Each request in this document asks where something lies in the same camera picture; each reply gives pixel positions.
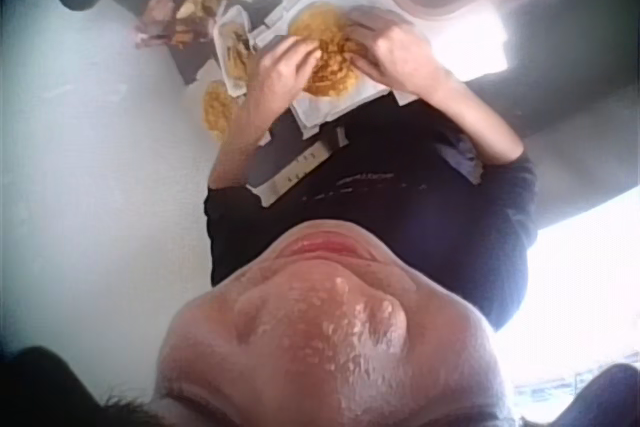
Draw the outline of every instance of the white wall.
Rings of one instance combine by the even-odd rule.
[[[4,340],[54,349],[101,398],[144,397],[171,316],[209,288],[215,145],[110,1],[5,0],[2,28]]]

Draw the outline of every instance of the finger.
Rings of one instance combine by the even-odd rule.
[[[370,60],[364,59],[355,54],[347,54],[347,58],[351,61],[356,69],[367,77],[375,80],[379,84],[385,84],[384,75],[380,69]]]
[[[377,7],[356,7],[349,12],[349,18],[371,30],[382,30],[398,23],[391,12]]]
[[[347,37],[363,44],[367,49],[373,50],[376,43],[376,33],[359,25],[353,25],[346,30]]]
[[[302,62],[300,62],[297,75],[297,83],[300,89],[302,89],[305,85],[307,85],[307,82],[309,82],[311,74],[313,74],[313,69],[318,64],[320,57],[322,57],[322,52],[316,49],[309,52],[304,57],[304,59],[302,59]]]
[[[284,54],[289,49],[289,47],[295,44],[298,40],[300,39],[294,36],[285,37],[265,52],[265,58],[268,57],[270,60],[277,61],[282,56],[282,54]]]
[[[317,48],[317,41],[299,39],[280,56],[278,62],[297,69],[305,56]]]

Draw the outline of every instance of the nose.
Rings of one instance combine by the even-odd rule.
[[[325,260],[291,265],[236,306],[239,341],[273,336],[280,347],[303,352],[354,347],[397,352],[406,322],[395,298]]]

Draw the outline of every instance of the white paper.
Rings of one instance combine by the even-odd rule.
[[[286,0],[267,19],[267,25],[271,24],[272,28],[256,38],[258,47],[264,47],[276,36],[287,35],[291,21],[309,5],[317,2],[330,2],[339,8],[349,9],[366,3],[366,0]],[[306,93],[300,95],[293,102],[297,119],[307,128],[313,128],[389,92],[384,85],[365,75],[359,75],[353,90],[342,97],[314,97]]]
[[[393,0],[366,0],[368,5],[399,13],[431,42],[435,57],[462,82],[502,72],[509,65],[504,53],[508,39],[500,15],[488,2],[477,2],[460,13],[425,20],[402,10]],[[394,92],[400,105],[417,97]]]

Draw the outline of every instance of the floor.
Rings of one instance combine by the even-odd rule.
[[[630,58],[628,39],[615,40],[628,26],[627,2],[613,4],[619,23],[603,21],[585,33],[592,40],[604,35],[603,51],[618,56],[596,62],[597,69],[582,68],[583,57],[561,63],[566,55],[560,51],[552,61],[534,55],[545,32],[535,9],[544,11],[543,18],[561,14],[553,0],[540,0],[527,7],[527,15],[507,19],[514,32],[533,29],[526,39],[513,37],[513,69],[474,85],[503,111],[509,102],[522,105],[508,113],[523,133],[532,134],[528,142],[543,164],[547,213],[575,198],[577,188],[593,187],[610,158],[574,176],[577,153],[593,147],[624,159],[617,168],[609,163],[609,190],[595,189],[588,202],[560,217],[541,213],[547,225],[633,187],[633,62],[624,60]],[[586,10],[576,12],[574,22],[588,17]],[[209,287],[198,199],[204,198],[216,145],[198,114],[184,108],[184,85],[168,53],[136,51],[132,19],[115,5],[103,2],[78,15],[56,0],[5,0],[2,16],[3,340],[10,349],[41,344],[61,353],[101,399],[112,393],[145,398],[167,323]],[[566,44],[564,36],[571,37],[569,16],[564,25],[554,41],[558,49]],[[519,69],[527,63],[546,74],[523,77]],[[613,73],[607,85],[592,80],[603,75],[600,67]],[[577,80],[567,84],[554,69],[576,71]],[[506,88],[510,82],[515,87]],[[548,90],[539,88],[543,82]],[[553,89],[566,102],[552,101]],[[589,95],[583,98],[583,91]],[[602,119],[613,118],[602,114],[611,99],[623,99],[619,115],[600,128]],[[533,115],[536,106],[544,115]],[[600,117],[575,115],[591,110]],[[617,135],[623,128],[626,134]],[[561,139],[574,135],[582,135],[581,147],[558,155],[567,145]],[[589,142],[594,135],[602,142]],[[615,181],[621,172],[623,182]],[[557,178],[561,185],[554,184]],[[580,237],[573,245],[579,250],[581,241],[596,238]],[[602,242],[616,249],[612,240]]]

